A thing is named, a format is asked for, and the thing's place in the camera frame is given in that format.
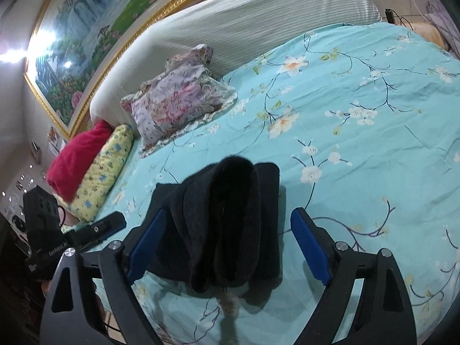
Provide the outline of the black pants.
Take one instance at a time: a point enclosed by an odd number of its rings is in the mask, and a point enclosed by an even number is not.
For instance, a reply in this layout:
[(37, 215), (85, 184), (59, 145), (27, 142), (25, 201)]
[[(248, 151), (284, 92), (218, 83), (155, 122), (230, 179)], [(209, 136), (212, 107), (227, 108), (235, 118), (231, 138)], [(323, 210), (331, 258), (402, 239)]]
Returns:
[(238, 288), (280, 274), (279, 167), (227, 157), (180, 184), (159, 184), (146, 214), (166, 213), (147, 271), (196, 293)]

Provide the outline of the red pillow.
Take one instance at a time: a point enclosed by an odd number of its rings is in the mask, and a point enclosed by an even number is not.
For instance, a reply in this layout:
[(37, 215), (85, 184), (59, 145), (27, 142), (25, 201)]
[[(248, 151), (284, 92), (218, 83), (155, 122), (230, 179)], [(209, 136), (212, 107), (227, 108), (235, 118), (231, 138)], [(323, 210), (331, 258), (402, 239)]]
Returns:
[(99, 121), (91, 130), (72, 138), (53, 160), (46, 180), (65, 202), (73, 201), (85, 173), (112, 133), (106, 121)]

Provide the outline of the yellow floral pillow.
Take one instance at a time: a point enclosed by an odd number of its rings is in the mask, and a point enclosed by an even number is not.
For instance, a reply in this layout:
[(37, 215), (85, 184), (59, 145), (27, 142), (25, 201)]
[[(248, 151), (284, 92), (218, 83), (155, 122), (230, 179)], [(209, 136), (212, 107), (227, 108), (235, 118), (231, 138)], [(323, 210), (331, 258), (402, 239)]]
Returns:
[(55, 194), (58, 204), (81, 222), (94, 221), (117, 181), (132, 145), (131, 126), (117, 126), (83, 176), (74, 199), (68, 203)]

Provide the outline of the floral ruffled pillow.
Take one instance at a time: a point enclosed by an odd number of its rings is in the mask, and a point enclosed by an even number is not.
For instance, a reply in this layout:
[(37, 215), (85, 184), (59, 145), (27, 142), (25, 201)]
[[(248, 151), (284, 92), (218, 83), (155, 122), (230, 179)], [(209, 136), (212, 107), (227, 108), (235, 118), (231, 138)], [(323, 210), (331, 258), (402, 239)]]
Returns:
[(212, 56), (211, 46), (196, 45), (169, 58), (163, 72), (121, 99), (136, 123), (143, 156), (212, 121), (237, 101), (236, 90), (213, 77)]

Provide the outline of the turquoise floral bedspread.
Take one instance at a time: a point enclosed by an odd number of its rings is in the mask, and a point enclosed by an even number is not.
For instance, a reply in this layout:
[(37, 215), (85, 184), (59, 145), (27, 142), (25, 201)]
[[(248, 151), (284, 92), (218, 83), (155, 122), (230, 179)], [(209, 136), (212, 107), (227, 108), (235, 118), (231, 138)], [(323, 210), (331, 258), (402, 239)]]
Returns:
[(158, 150), (136, 141), (102, 216), (141, 224), (159, 184), (236, 155), (280, 170), (281, 274), (194, 294), (146, 273), (134, 293), (163, 344), (291, 344), (313, 279), (290, 229), (297, 207), (357, 252), (394, 252), (425, 344), (459, 296), (459, 60), (387, 23), (312, 30), (223, 78), (229, 111)]

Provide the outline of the gold framed landscape painting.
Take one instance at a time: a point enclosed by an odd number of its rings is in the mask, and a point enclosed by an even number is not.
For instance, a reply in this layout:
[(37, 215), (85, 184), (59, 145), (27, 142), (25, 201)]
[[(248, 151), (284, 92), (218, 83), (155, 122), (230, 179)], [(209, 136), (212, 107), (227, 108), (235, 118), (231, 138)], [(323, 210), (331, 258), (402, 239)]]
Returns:
[(196, 0), (45, 0), (27, 48), (26, 134), (77, 132), (101, 77), (131, 36)]

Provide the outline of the grey striped headboard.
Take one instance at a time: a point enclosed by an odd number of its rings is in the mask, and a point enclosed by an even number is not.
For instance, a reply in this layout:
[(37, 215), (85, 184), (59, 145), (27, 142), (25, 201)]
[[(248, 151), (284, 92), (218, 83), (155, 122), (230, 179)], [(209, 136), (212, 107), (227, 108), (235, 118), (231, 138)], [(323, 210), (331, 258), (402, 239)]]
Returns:
[(380, 21), (372, 0), (206, 0), (153, 23), (116, 60), (90, 103), (92, 122), (134, 123), (121, 99), (160, 74), (168, 58), (199, 44), (213, 49), (220, 78), (309, 30)]

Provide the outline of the beige blanket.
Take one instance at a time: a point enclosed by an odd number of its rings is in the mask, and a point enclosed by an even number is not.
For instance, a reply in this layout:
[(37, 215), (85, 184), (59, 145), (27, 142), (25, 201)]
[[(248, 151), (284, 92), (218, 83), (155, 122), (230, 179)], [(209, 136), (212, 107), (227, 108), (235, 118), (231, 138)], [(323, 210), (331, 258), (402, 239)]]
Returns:
[(412, 23), (412, 30), (426, 41), (434, 43), (444, 50), (448, 49), (448, 45), (441, 35), (440, 31), (430, 23)]

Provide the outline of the pink plaid pillow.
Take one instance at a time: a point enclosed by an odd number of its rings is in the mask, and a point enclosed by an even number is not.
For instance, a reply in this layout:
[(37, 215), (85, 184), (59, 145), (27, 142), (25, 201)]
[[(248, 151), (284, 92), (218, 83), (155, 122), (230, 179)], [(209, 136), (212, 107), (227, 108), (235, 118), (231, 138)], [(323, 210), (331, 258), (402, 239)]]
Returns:
[(446, 8), (440, 3), (427, 2), (424, 16), (440, 31), (444, 42), (448, 45), (447, 51), (459, 59), (459, 29)]

